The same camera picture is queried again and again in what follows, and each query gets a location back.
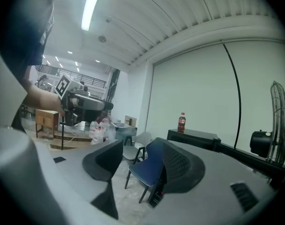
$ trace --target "blue chair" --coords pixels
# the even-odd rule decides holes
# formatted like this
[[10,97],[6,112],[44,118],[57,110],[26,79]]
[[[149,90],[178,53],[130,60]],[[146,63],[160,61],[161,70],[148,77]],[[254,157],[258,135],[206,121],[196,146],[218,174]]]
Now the blue chair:
[[146,146],[146,151],[148,155],[147,159],[137,164],[133,164],[129,167],[129,174],[124,189],[127,188],[131,173],[146,186],[146,189],[144,190],[139,200],[139,203],[141,203],[148,188],[154,185],[160,177],[161,170],[163,168],[163,141],[164,139],[159,137],[153,140],[150,144]]

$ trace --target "gray chair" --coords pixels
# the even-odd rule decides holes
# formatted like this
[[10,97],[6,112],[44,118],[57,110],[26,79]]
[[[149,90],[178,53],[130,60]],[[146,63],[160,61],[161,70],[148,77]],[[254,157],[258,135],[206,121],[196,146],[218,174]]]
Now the gray chair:
[[145,159],[146,146],[151,142],[151,134],[149,132],[143,132],[142,134],[133,137],[132,141],[132,146],[123,146],[123,156],[127,160],[133,161],[133,164],[135,164],[137,159]]

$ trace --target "desk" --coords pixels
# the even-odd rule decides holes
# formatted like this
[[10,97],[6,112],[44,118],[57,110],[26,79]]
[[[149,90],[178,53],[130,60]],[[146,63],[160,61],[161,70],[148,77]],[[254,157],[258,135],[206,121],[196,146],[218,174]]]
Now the desk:
[[59,113],[55,111],[45,111],[45,110],[36,110],[36,138],[38,138],[38,132],[43,130],[43,127],[47,127],[53,130],[58,130],[59,122]]

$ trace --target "chair backrest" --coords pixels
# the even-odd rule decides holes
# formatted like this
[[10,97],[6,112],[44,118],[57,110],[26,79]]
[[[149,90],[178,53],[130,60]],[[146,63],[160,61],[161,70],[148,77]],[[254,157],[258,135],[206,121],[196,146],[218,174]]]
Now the chair backrest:
[[117,140],[87,154],[82,166],[94,179],[110,181],[123,159],[123,141]]
[[151,134],[149,132],[143,132],[135,137],[134,141],[147,146],[151,141]]
[[147,159],[154,162],[163,163],[163,138],[155,138],[150,144],[146,146]]
[[167,177],[164,193],[186,193],[205,175],[205,164],[198,156],[169,141],[163,142],[163,163]]

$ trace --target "ceiling light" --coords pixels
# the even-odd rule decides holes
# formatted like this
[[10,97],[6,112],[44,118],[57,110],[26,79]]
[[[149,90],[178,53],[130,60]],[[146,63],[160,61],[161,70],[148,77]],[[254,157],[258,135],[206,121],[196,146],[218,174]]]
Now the ceiling light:
[[81,29],[85,31],[89,31],[90,21],[96,2],[97,0],[86,0],[81,26]]

